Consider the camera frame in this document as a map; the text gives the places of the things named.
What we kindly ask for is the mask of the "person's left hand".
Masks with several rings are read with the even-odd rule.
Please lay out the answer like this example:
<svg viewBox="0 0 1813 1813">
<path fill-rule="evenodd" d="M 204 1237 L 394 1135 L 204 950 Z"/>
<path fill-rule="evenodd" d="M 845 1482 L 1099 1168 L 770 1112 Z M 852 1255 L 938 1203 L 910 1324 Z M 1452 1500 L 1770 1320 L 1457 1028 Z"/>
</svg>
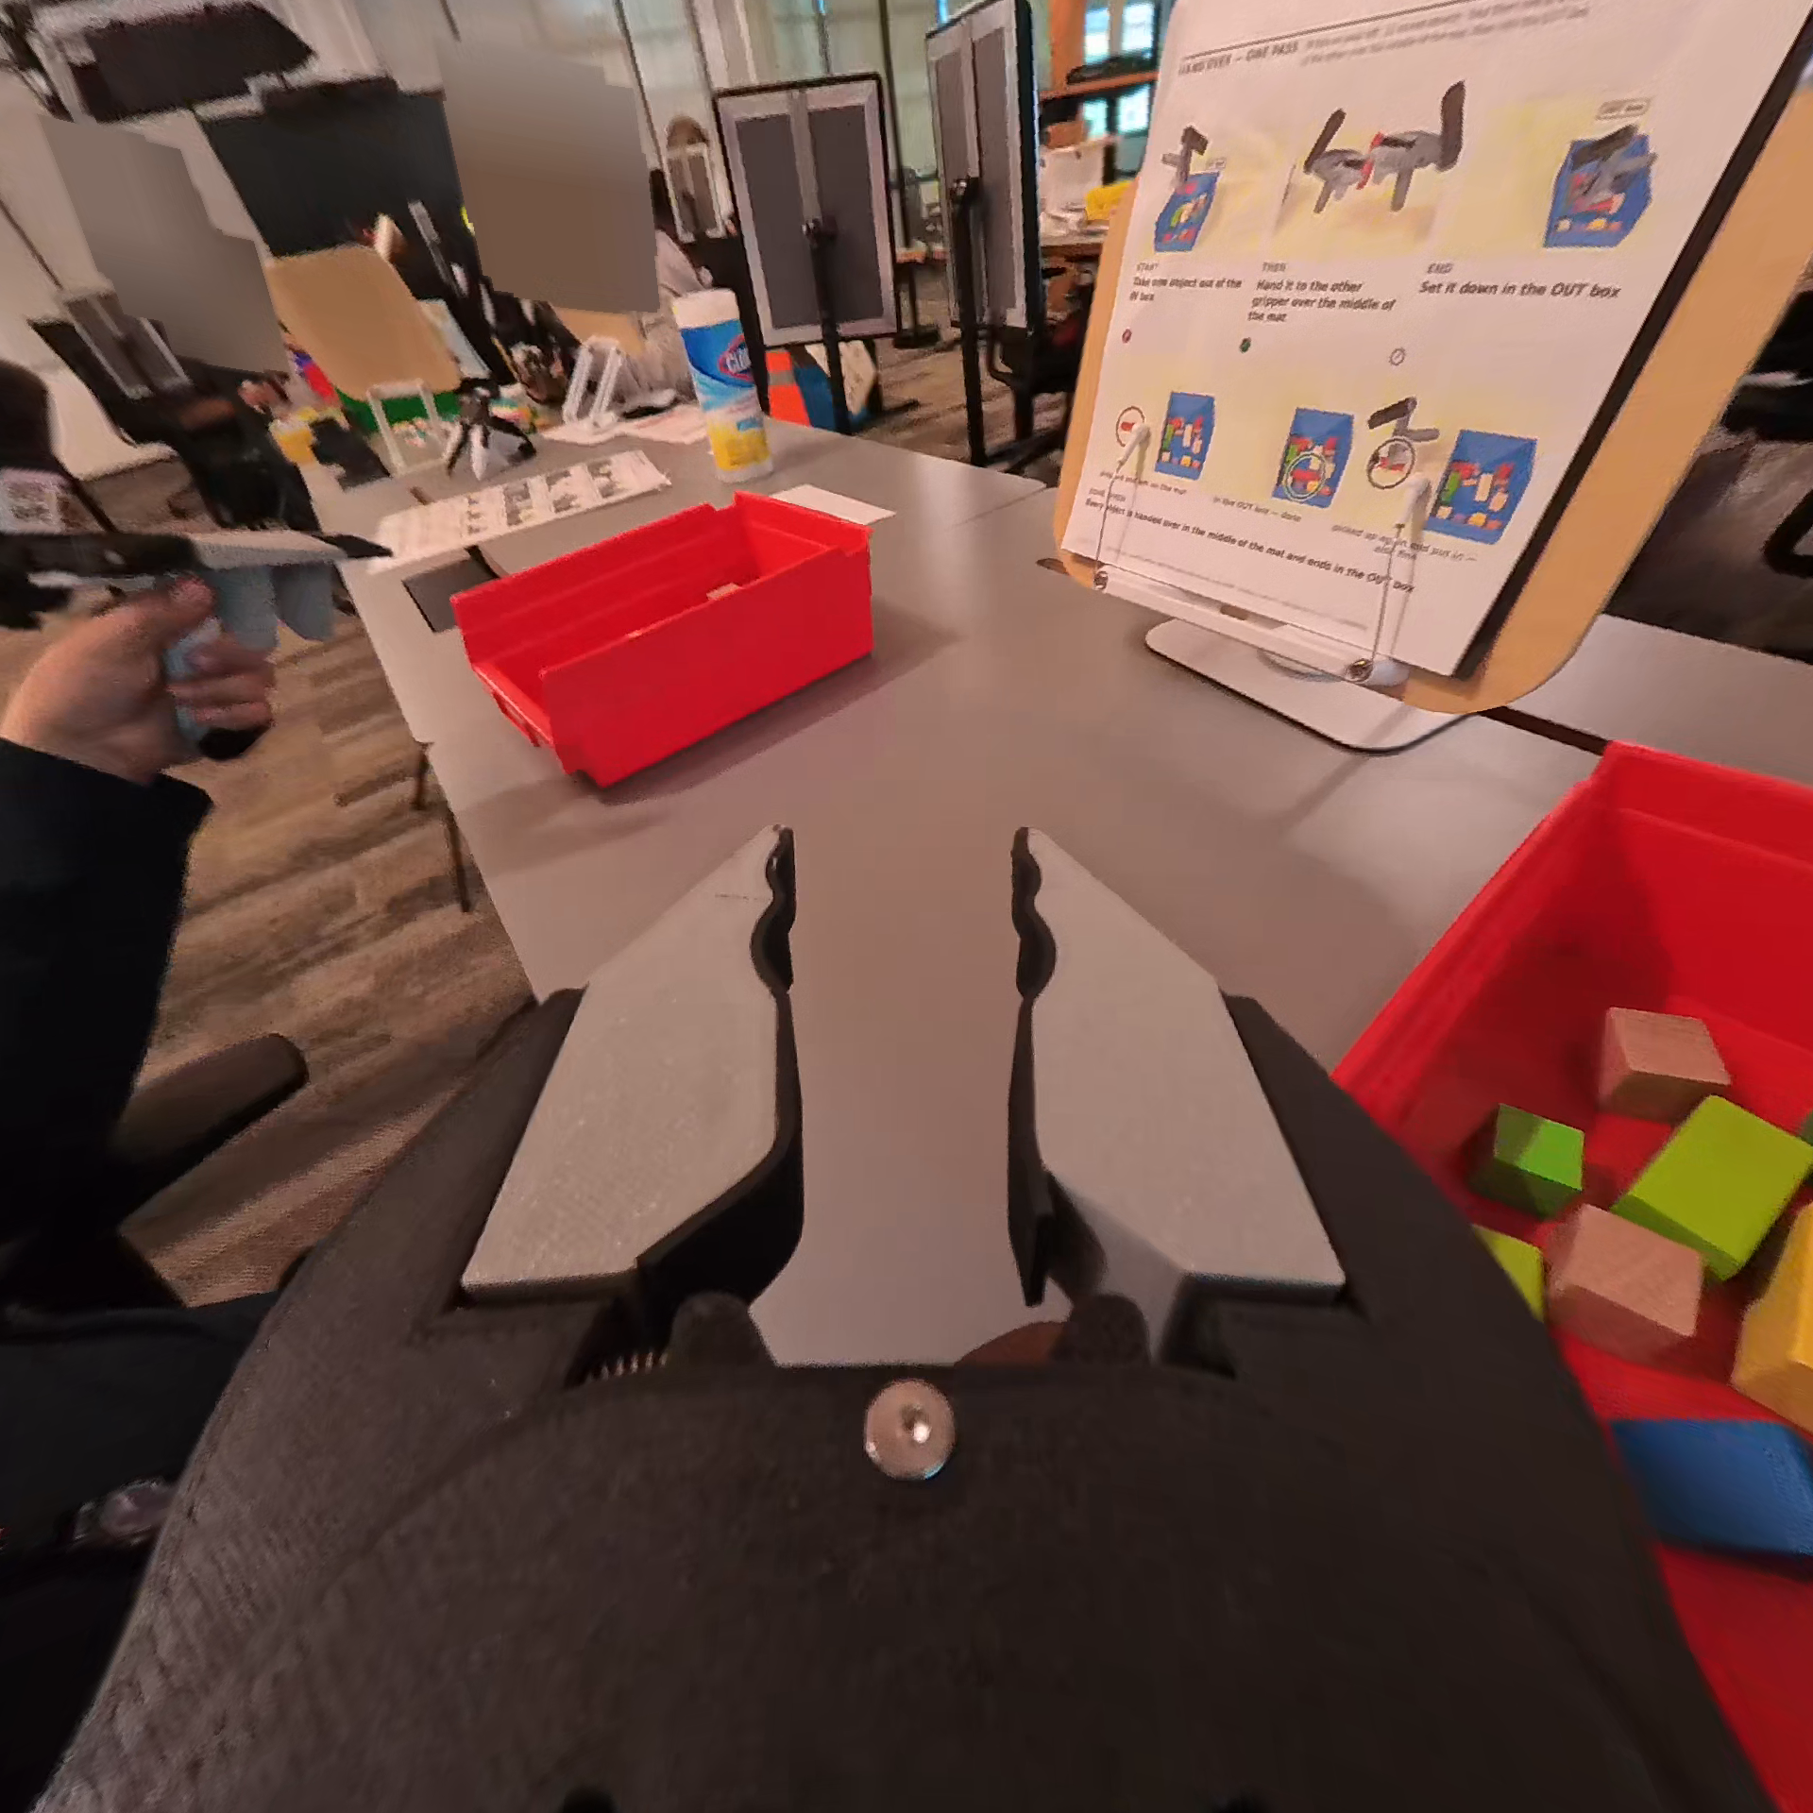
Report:
<svg viewBox="0 0 1813 1813">
<path fill-rule="evenodd" d="M 5 742 L 146 785 L 198 760 L 200 733 L 269 727 L 274 668 L 258 649 L 207 633 L 186 675 L 165 655 L 214 624 L 198 579 L 125 596 L 62 633 L 5 708 Z"/>
</svg>

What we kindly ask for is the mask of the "pale wooden board stand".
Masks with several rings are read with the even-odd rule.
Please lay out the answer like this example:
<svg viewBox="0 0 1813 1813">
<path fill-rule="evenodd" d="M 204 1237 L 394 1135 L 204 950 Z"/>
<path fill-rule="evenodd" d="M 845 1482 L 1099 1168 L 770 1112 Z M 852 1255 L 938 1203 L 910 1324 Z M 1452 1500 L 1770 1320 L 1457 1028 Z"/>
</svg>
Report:
<svg viewBox="0 0 1813 1813">
<path fill-rule="evenodd" d="M 341 243 L 269 260 L 264 278 L 281 329 L 339 393 L 460 388 L 441 329 L 373 248 Z"/>
</svg>

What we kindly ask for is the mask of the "lime green wedge block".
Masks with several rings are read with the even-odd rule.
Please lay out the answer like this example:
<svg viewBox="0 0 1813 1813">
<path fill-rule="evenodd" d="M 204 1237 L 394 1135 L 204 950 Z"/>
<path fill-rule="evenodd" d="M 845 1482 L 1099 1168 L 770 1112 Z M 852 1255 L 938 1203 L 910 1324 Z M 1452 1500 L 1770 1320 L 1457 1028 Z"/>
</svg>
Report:
<svg viewBox="0 0 1813 1813">
<path fill-rule="evenodd" d="M 1547 1268 L 1541 1250 L 1528 1238 L 1518 1238 L 1501 1230 L 1475 1227 L 1475 1237 L 1487 1255 L 1501 1268 L 1508 1282 L 1530 1309 L 1539 1324 L 1550 1317 L 1547 1311 Z"/>
</svg>

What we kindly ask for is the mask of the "green wooden block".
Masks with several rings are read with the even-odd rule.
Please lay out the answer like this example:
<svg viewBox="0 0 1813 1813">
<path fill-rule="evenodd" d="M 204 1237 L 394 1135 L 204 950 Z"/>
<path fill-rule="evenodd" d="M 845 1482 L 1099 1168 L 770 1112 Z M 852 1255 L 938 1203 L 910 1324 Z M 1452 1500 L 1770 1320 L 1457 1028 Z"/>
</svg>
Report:
<svg viewBox="0 0 1813 1813">
<path fill-rule="evenodd" d="M 1580 1127 L 1497 1103 L 1467 1150 L 1466 1182 L 1501 1208 L 1562 1218 L 1583 1189 L 1583 1150 Z"/>
</svg>

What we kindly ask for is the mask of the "grey panel on stand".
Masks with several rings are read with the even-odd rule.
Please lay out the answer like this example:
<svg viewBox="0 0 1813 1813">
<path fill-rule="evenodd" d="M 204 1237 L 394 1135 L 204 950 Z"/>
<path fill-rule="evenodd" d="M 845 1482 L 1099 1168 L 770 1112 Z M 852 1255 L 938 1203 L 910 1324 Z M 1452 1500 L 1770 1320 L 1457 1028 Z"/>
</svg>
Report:
<svg viewBox="0 0 1813 1813">
<path fill-rule="evenodd" d="M 924 41 L 942 220 L 942 270 L 955 314 L 967 460 L 988 467 L 981 378 L 1011 398 L 1031 434 L 1031 376 L 1046 326 L 1037 246 L 1036 69 L 1025 2 L 968 4 Z"/>
<path fill-rule="evenodd" d="M 900 329 L 887 97 L 875 72 L 711 96 L 761 346 L 825 349 L 839 434 L 854 348 Z"/>
</svg>

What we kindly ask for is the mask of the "disinfecting wipes canister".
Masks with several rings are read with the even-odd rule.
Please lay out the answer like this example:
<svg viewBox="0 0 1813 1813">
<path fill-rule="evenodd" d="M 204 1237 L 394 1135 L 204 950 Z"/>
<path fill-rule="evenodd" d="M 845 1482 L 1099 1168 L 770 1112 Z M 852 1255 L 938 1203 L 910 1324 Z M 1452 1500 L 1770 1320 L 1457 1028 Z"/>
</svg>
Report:
<svg viewBox="0 0 1813 1813">
<path fill-rule="evenodd" d="M 773 469 L 773 456 L 735 296 L 721 288 L 677 296 L 671 300 L 671 317 L 681 336 L 718 480 L 761 480 Z"/>
</svg>

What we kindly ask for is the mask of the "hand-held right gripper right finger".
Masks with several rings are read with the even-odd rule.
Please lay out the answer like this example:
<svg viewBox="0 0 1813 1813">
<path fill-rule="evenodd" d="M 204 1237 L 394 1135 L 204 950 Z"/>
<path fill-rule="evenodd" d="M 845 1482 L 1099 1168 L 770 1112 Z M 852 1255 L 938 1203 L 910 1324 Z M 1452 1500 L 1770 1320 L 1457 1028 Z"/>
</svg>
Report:
<svg viewBox="0 0 1813 1813">
<path fill-rule="evenodd" d="M 1216 979 L 1036 829 L 1011 838 L 1011 930 L 1025 1304 L 1336 1299 L 1345 1270 Z"/>
</svg>

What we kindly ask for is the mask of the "lime green rectangular block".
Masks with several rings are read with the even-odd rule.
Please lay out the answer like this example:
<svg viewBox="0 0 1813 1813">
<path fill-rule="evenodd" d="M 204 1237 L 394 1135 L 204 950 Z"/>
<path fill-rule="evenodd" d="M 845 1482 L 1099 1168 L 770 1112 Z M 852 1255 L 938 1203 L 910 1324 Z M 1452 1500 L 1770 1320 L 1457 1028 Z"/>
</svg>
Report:
<svg viewBox="0 0 1813 1813">
<path fill-rule="evenodd" d="M 1610 1213 L 1699 1255 L 1733 1279 L 1810 1173 L 1810 1147 L 1724 1097 L 1675 1127 Z"/>
</svg>

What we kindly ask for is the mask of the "person's left forearm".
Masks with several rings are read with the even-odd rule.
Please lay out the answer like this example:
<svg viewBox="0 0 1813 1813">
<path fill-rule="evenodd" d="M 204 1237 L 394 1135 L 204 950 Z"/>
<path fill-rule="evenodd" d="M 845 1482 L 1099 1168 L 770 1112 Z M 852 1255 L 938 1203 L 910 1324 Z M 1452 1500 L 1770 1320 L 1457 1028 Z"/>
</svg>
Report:
<svg viewBox="0 0 1813 1813">
<path fill-rule="evenodd" d="M 160 1012 L 196 785 L 1 745 L 1 1238 L 90 1211 Z"/>
</svg>

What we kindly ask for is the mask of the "printed instruction sheet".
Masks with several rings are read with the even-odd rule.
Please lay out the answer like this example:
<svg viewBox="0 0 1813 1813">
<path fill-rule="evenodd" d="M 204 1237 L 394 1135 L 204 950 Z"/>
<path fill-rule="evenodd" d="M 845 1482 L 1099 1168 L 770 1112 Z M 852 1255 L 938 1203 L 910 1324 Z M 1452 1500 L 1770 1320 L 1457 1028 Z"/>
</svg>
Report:
<svg viewBox="0 0 1813 1813">
<path fill-rule="evenodd" d="M 1808 4 L 1174 4 L 1061 548 L 1455 675 L 1808 58 Z"/>
</svg>

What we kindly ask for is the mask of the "red plastic bin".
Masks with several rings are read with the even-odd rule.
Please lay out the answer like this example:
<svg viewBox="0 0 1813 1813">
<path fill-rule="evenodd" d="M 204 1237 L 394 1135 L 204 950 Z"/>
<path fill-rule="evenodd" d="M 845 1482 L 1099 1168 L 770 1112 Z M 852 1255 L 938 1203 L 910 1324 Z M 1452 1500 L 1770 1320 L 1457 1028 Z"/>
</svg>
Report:
<svg viewBox="0 0 1813 1813">
<path fill-rule="evenodd" d="M 1807 785 L 1612 745 L 1511 852 L 1334 1071 L 1462 1215 L 1546 1244 L 1530 1215 L 1467 1185 L 1501 1106 L 1577 1127 L 1587 1200 L 1610 1205 L 1666 1127 L 1601 1110 L 1615 1008 L 1703 1022 L 1737 1106 L 1796 1137 L 1810 1103 L 1810 804 Z M 1568 1333 L 1556 1352 L 1601 1422 L 1783 1422 L 1731 1387 L 1740 1325 L 1808 1208 L 1729 1282 L 1692 1345 L 1639 1366 Z M 1775 1809 L 1810 1809 L 1808 1560 L 1658 1547 L 1672 1611 Z"/>
<path fill-rule="evenodd" d="M 706 602 L 752 583 L 738 606 Z M 467 668 L 570 777 L 612 785 L 866 661 L 869 528 L 742 495 L 456 599 Z"/>
</svg>

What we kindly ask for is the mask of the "round badge reel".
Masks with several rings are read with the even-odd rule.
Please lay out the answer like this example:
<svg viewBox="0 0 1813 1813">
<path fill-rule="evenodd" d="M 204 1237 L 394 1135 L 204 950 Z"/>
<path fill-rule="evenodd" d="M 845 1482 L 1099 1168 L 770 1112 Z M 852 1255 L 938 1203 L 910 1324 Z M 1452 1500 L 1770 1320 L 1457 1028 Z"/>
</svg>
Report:
<svg viewBox="0 0 1813 1813">
<path fill-rule="evenodd" d="M 163 1531 L 176 1486 L 138 1479 L 75 1507 L 60 1544 L 70 1554 L 125 1554 L 146 1550 Z"/>
</svg>

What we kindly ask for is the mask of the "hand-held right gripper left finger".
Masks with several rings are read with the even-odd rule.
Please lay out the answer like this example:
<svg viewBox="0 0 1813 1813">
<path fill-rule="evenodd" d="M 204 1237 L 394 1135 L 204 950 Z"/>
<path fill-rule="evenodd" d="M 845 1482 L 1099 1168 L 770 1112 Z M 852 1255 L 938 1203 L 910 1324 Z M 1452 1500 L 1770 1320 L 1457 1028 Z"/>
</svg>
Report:
<svg viewBox="0 0 1813 1813">
<path fill-rule="evenodd" d="M 793 833 L 760 833 L 581 989 L 461 1273 L 471 1299 L 626 1285 L 758 1299 L 802 1230 Z"/>
</svg>

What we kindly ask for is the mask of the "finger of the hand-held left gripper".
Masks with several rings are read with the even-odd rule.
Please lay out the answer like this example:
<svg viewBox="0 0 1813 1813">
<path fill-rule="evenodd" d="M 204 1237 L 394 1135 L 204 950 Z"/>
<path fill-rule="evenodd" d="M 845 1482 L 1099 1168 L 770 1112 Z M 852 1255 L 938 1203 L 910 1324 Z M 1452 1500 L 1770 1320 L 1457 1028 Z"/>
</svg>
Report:
<svg viewBox="0 0 1813 1813">
<path fill-rule="evenodd" d="M 329 644 L 337 627 L 337 570 L 329 564 L 211 570 L 214 614 L 242 647 L 275 647 L 281 631 Z"/>
<path fill-rule="evenodd" d="M 193 534 L 186 541 L 192 564 L 207 572 L 324 568 L 392 556 L 391 548 L 363 536 L 312 536 L 291 528 Z"/>
</svg>

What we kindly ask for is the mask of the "blue triangular wooden block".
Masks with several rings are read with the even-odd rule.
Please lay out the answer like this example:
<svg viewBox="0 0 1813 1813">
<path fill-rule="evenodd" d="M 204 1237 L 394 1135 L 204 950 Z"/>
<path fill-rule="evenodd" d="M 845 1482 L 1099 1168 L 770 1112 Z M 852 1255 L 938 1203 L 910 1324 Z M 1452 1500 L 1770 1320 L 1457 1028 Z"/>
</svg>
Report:
<svg viewBox="0 0 1813 1813">
<path fill-rule="evenodd" d="M 1643 1513 L 1688 1550 L 1810 1559 L 1810 1450 L 1768 1421 L 1615 1421 L 1608 1436 Z"/>
</svg>

